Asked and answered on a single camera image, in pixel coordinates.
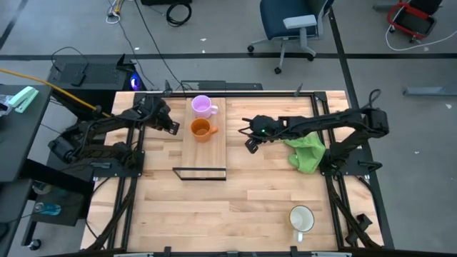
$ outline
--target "mug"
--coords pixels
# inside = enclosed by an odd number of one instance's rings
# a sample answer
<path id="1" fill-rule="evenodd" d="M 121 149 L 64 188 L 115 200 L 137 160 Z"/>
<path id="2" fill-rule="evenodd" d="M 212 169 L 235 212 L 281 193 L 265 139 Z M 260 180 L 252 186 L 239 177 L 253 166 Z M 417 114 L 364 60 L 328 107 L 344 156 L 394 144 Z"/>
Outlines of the mug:
<path id="1" fill-rule="evenodd" d="M 294 234 L 299 243 L 303 241 L 303 233 L 310 231 L 314 226 L 313 212 L 306 206 L 295 206 L 289 216 Z"/>
<path id="2" fill-rule="evenodd" d="M 191 130 L 195 140 L 200 143 L 208 141 L 218 131 L 217 127 L 211 126 L 209 121 L 203 118 L 192 121 Z"/>
<path id="3" fill-rule="evenodd" d="M 207 96 L 197 96 L 192 100 L 192 109 L 196 118 L 209 118 L 212 114 L 217 114 L 218 108 L 211 104 L 211 99 Z"/>

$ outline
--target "blue light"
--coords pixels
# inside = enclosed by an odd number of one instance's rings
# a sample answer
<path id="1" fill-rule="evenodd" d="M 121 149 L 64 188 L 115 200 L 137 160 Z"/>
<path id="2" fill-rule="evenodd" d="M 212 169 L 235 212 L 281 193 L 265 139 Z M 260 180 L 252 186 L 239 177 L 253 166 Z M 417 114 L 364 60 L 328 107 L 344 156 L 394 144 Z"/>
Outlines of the blue light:
<path id="1" fill-rule="evenodd" d="M 134 91 L 139 91 L 140 90 L 140 85 L 141 85 L 141 79 L 140 76 L 135 72 L 131 75 L 130 78 L 130 87 Z"/>

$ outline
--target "mug handle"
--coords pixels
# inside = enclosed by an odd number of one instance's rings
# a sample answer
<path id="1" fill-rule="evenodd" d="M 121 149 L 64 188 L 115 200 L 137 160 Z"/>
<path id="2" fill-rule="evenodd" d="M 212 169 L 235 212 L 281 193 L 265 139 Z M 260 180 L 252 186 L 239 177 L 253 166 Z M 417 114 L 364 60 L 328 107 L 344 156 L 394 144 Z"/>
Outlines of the mug handle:
<path id="1" fill-rule="evenodd" d="M 219 108 L 217 106 L 211 106 L 211 108 L 213 109 L 211 114 L 217 114 L 217 112 L 219 111 Z"/>
<path id="2" fill-rule="evenodd" d="M 297 233 L 297 242 L 301 243 L 303 242 L 303 232 L 296 231 Z"/>
<path id="3" fill-rule="evenodd" d="M 216 133 L 218 131 L 217 127 L 215 126 L 212 126 L 210 129 L 209 129 L 209 133 Z"/>

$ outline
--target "chair base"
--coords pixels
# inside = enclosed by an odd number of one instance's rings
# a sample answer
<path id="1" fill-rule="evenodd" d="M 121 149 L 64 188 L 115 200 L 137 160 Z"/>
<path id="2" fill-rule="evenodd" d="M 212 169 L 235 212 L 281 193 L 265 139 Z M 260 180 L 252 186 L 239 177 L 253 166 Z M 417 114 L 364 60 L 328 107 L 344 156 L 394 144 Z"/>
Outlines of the chair base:
<path id="1" fill-rule="evenodd" d="M 284 56 L 286 55 L 286 43 L 289 41 L 300 40 L 300 38 L 279 38 L 279 39 L 272 39 L 272 40 L 281 40 L 281 58 L 279 59 L 279 66 L 274 69 L 275 74 L 280 74 L 282 72 L 282 68 L 283 68 Z M 248 46 L 248 52 L 250 54 L 252 54 L 255 49 L 254 45 L 263 44 L 263 43 L 266 43 L 269 41 L 270 41 L 269 39 L 260 39 L 260 40 L 251 42 L 251 44 Z M 309 54 L 309 56 L 306 57 L 308 59 L 308 61 L 313 61 L 314 57 L 316 57 L 316 52 L 313 49 L 311 49 L 309 46 L 307 46 L 306 44 L 303 45 L 302 41 L 301 41 L 301 48 L 306 53 Z"/>

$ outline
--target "office chair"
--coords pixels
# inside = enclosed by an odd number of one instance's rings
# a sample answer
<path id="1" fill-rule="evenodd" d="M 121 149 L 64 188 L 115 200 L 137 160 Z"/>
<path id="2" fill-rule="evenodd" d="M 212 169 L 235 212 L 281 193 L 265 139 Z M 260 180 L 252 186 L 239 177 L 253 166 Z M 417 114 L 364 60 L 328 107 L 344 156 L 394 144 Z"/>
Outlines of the office chair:
<path id="1" fill-rule="evenodd" d="M 282 72 L 286 42 L 300 40 L 300 47 L 313 61 L 316 52 L 308 46 L 308 39 L 319 39 L 323 36 L 322 16 L 328 0 L 262 0 L 260 12 L 266 39 L 251 42 L 249 53 L 254 45 L 272 40 L 281 40 L 281 60 L 276 74 Z"/>

